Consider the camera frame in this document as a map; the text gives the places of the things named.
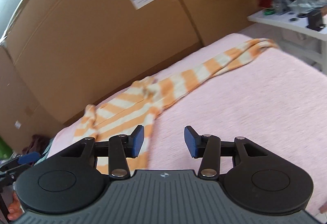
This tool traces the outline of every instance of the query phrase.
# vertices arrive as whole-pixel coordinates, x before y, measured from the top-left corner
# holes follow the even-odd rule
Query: bed
[[[156,78],[190,69],[248,39],[230,34],[160,71]],[[314,192],[307,210],[316,215],[327,201],[326,89],[325,75],[280,50],[269,49],[252,63],[207,81],[165,110],[155,121],[148,168],[198,170],[201,160],[192,159],[184,143],[186,125],[224,141],[245,136],[310,174]],[[78,123],[57,134],[48,157],[72,144]],[[230,168],[231,158],[223,158],[220,172]]]

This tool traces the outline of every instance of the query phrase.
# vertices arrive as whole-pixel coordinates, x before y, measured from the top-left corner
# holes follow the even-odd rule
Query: gray gripper base
[[[138,170],[128,180],[113,182],[105,194],[88,208],[66,215],[27,212],[14,223],[314,224],[318,222],[305,211],[288,216],[266,216],[246,211],[231,202],[217,182],[200,180],[193,170]]]

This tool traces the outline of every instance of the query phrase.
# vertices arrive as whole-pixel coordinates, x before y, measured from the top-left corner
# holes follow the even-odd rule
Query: orange and white striped shirt
[[[163,110],[199,87],[206,80],[244,66],[267,48],[278,46],[269,39],[253,39],[218,54],[193,69],[174,74],[155,83],[154,77],[135,81],[125,92],[96,109],[88,105],[76,129],[74,142],[92,136],[97,142],[111,136],[131,134],[137,125],[144,126],[144,142],[139,156],[127,159],[131,174],[146,169],[154,120]],[[99,157],[97,169],[108,174],[108,158]]]

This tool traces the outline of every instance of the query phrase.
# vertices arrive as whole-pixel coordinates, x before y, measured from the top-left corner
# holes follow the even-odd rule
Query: person's hand
[[[8,211],[9,211],[8,219],[9,220],[16,220],[23,214],[22,208],[20,206],[20,202],[18,200],[18,197],[17,197],[17,194],[15,191],[13,193],[13,198],[14,198],[13,202],[8,206]]]

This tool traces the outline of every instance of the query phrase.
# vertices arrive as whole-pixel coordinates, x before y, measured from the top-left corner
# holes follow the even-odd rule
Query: white table leg
[[[321,62],[321,69],[322,72],[327,75],[327,42],[320,41],[321,42],[321,56],[322,56],[322,62]]]

